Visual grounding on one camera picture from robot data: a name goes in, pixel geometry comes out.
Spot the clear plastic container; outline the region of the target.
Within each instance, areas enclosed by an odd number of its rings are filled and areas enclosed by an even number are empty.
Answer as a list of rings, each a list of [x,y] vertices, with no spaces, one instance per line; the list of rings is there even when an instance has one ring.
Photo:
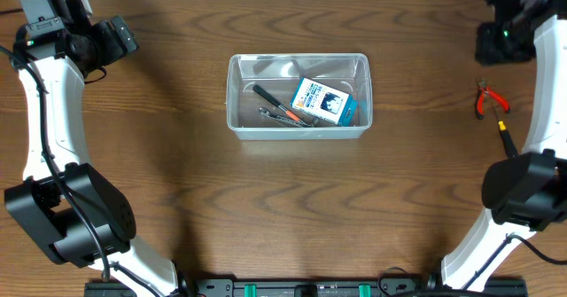
[[[361,53],[237,54],[226,106],[241,140],[355,139],[373,122],[369,61]]]

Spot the silver offset wrench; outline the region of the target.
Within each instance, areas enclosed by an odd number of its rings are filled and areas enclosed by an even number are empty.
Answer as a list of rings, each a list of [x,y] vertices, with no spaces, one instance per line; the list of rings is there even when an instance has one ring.
[[[266,118],[269,118],[271,120],[274,121],[279,121],[281,123],[284,124],[288,124],[288,125],[292,125],[294,127],[298,127],[298,128],[310,128],[309,124],[306,124],[304,122],[301,121],[295,121],[292,118],[286,117],[286,116],[282,116],[282,115],[278,115],[275,113],[271,113],[268,109],[264,108],[264,107],[260,107],[258,110],[258,113]]]

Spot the blue white screwdriver box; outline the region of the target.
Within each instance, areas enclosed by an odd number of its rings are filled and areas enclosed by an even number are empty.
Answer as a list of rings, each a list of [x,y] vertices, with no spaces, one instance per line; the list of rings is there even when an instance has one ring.
[[[291,99],[291,107],[335,126],[348,127],[358,101],[344,91],[302,78]]]

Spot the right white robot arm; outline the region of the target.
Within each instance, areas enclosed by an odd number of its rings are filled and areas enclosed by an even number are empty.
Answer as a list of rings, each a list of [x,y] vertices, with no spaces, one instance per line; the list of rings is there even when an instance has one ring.
[[[434,296],[518,296],[518,285],[493,272],[519,245],[566,219],[566,0],[485,0],[494,19],[479,25],[483,66],[535,61],[532,119],[522,149],[499,126],[506,160],[482,184],[484,208],[428,284]]]

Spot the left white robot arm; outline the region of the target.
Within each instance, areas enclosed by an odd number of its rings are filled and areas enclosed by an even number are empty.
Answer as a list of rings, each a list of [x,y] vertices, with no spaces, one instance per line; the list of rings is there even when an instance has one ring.
[[[127,198],[91,164],[82,93],[138,49],[122,17],[92,23],[88,0],[19,0],[27,23],[7,56],[26,92],[28,153],[8,188],[12,218],[56,264],[98,270],[137,296],[186,296],[175,264],[145,243]]]

